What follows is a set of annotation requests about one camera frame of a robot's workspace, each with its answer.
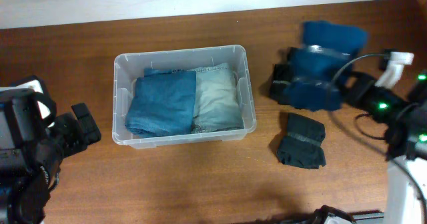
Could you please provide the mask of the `teal blue taped garment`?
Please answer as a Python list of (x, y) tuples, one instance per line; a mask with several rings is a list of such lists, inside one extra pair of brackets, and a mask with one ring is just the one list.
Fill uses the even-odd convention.
[(283, 94), (296, 109), (339, 110), (342, 95), (332, 79), (356, 58), (368, 41), (368, 33), (327, 21), (307, 21), (302, 28), (302, 46), (291, 54), (292, 80)]

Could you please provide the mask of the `dark blue jeans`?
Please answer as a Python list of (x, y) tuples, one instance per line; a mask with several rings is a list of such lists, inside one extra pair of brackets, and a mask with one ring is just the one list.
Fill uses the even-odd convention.
[(195, 71), (145, 69), (135, 82), (126, 129), (143, 138), (191, 133), (195, 93)]

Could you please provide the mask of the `large black taped garment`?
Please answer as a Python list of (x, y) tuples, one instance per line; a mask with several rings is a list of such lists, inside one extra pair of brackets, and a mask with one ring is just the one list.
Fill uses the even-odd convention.
[(294, 78), (294, 70), (290, 60), (296, 50), (296, 47), (289, 47), (288, 49), (280, 49), (278, 51), (280, 62), (274, 65), (269, 97), (277, 101), (280, 105), (290, 104), (290, 98), (285, 93), (285, 90), (290, 86)]

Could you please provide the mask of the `small black taped garment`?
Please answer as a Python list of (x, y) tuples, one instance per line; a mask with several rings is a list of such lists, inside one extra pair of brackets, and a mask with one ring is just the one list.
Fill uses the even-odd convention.
[(326, 158), (321, 148), (326, 138), (324, 124), (295, 113), (288, 113), (286, 121), (285, 135), (276, 151), (279, 162), (302, 169), (324, 167)]

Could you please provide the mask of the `light blue jeans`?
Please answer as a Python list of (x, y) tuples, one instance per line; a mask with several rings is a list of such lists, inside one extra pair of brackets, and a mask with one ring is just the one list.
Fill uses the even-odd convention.
[(195, 68), (196, 92), (192, 133), (243, 129), (236, 80), (228, 63)]

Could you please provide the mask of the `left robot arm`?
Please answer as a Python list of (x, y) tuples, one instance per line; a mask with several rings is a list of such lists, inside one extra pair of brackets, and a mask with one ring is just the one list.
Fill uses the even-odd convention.
[(63, 160), (101, 141), (87, 105), (57, 114), (44, 82), (26, 77), (1, 88), (1, 222), (42, 223)]

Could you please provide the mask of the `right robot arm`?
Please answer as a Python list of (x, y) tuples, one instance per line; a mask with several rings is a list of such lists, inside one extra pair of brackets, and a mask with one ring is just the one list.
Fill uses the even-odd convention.
[(345, 102), (363, 116), (383, 123), (381, 138), (388, 144), (388, 200), (384, 223), (426, 222), (426, 73), (406, 99), (378, 84), (365, 73), (353, 71), (351, 87), (341, 86)]

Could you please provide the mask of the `clear plastic storage bin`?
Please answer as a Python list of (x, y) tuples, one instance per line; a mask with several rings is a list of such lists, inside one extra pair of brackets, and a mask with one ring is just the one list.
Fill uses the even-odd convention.
[[(193, 69), (222, 63), (232, 66), (236, 80), (237, 101), (240, 106), (243, 129), (142, 138), (125, 128), (125, 117), (134, 97), (135, 82), (145, 69)], [(204, 47), (145, 53), (123, 53), (114, 61), (112, 139), (118, 145), (134, 149), (206, 141), (241, 140), (257, 126), (254, 98), (246, 50), (241, 45)]]

